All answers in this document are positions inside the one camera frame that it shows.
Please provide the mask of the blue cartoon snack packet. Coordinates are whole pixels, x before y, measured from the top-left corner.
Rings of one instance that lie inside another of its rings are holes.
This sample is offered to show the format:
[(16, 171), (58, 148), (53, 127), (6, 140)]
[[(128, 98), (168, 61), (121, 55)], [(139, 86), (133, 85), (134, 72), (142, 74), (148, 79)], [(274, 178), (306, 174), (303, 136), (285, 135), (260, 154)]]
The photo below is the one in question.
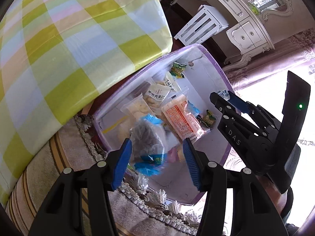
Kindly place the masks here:
[(146, 176), (158, 175), (167, 158), (168, 143), (160, 118), (148, 113), (140, 117), (130, 132), (130, 165)]

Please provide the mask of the clear wafer snack packet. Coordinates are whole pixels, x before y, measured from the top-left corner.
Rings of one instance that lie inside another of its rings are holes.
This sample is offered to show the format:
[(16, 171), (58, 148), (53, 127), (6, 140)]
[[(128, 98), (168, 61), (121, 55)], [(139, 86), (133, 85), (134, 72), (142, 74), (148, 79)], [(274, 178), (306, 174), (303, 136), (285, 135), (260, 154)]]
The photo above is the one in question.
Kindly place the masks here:
[(133, 116), (136, 120), (145, 117), (147, 114), (154, 115), (153, 111), (140, 94), (130, 102), (122, 106), (121, 112), (128, 116)]

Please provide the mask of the white translucent snack packet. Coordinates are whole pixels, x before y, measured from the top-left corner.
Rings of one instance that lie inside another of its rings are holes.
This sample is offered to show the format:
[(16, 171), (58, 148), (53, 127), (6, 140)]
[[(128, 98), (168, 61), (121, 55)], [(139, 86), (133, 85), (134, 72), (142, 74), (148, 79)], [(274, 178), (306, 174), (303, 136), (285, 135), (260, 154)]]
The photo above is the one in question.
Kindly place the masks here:
[(181, 91), (181, 87), (175, 81), (173, 75), (168, 71), (166, 72), (166, 74), (164, 76), (163, 83), (165, 86), (170, 87), (175, 92)]

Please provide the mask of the white nut snack packet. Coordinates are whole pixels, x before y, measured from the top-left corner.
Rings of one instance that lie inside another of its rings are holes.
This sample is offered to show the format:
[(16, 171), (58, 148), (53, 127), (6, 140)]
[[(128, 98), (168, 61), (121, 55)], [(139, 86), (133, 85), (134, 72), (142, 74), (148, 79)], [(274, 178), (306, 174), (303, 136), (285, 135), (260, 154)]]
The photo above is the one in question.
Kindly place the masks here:
[(145, 92), (143, 98), (151, 108), (159, 108), (170, 93), (171, 88), (160, 84), (152, 84)]

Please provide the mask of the pink bedding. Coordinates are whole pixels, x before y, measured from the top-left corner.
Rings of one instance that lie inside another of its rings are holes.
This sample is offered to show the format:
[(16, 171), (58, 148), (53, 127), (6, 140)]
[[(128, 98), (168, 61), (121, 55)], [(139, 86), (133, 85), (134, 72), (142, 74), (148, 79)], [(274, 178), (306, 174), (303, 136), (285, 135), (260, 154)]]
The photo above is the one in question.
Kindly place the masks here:
[(244, 89), (290, 68), (314, 68), (314, 28), (288, 37), (275, 44), (240, 69), (226, 69), (225, 74), (235, 91)]

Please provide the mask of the orange label snack packet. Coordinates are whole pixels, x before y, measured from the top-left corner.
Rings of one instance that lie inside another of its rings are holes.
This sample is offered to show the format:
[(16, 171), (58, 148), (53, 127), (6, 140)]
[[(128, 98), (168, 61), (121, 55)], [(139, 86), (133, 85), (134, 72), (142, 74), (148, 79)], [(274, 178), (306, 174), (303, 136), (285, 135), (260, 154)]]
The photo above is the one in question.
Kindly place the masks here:
[(161, 111), (182, 141), (189, 138), (194, 143), (211, 132), (211, 129), (202, 127), (189, 111), (188, 99), (184, 94), (167, 98), (161, 105)]

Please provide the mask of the purple white storage box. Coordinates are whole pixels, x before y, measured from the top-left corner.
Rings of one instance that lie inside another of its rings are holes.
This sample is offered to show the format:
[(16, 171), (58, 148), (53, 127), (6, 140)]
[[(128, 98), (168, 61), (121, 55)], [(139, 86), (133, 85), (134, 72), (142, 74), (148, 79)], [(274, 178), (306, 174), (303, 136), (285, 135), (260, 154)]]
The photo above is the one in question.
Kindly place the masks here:
[(221, 113), (210, 94), (232, 91), (225, 73), (200, 44), (164, 55), (125, 82), (95, 113), (94, 127), (107, 151), (132, 142), (131, 168), (148, 177), (152, 190), (194, 205), (202, 194), (193, 185), (183, 154), (190, 140), (208, 161), (223, 165), (230, 145), (217, 125)]

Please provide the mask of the small white slatted stool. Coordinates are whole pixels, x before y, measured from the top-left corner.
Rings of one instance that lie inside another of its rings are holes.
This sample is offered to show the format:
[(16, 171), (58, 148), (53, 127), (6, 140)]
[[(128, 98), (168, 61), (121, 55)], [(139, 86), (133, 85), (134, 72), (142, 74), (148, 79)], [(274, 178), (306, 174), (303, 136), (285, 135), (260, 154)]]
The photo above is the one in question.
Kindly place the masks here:
[(201, 5), (196, 15), (175, 35), (185, 46), (202, 44), (229, 26), (221, 13), (210, 5)]

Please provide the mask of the white ornate dressing table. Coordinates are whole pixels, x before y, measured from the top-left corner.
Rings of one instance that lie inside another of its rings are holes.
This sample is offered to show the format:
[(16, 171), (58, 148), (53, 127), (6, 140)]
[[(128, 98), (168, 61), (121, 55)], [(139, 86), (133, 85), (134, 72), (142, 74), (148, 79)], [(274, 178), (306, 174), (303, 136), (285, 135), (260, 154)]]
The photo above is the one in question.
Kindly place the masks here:
[(215, 7), (228, 22), (223, 31), (228, 46), (239, 50), (224, 61), (226, 69), (240, 69), (253, 57), (273, 50), (274, 42), (266, 23), (270, 16), (288, 17), (293, 13), (291, 0), (198, 0)]

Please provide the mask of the green checkered tablecloth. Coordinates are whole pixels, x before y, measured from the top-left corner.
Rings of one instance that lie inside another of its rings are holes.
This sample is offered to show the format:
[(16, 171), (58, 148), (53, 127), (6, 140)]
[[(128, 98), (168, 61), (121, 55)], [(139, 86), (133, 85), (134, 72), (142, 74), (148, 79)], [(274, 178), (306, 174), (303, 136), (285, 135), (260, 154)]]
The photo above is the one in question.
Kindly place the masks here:
[(171, 47), (159, 0), (14, 0), (1, 20), (1, 204), (70, 118)]

